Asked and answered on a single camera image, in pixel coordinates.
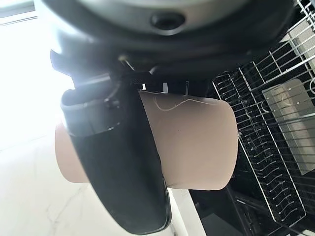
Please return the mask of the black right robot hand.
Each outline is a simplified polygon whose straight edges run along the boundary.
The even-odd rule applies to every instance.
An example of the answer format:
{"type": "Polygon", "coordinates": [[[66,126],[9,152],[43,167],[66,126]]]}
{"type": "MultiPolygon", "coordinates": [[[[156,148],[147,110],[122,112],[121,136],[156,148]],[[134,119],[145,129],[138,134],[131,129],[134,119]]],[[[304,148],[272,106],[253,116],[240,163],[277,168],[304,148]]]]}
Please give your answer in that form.
{"type": "Polygon", "coordinates": [[[282,40],[291,0],[37,0],[52,67],[71,77],[61,97],[56,159],[89,182],[127,232],[166,229],[168,189],[220,190],[231,179],[238,128],[231,106],[206,96],[140,90],[215,77],[282,40]]]}

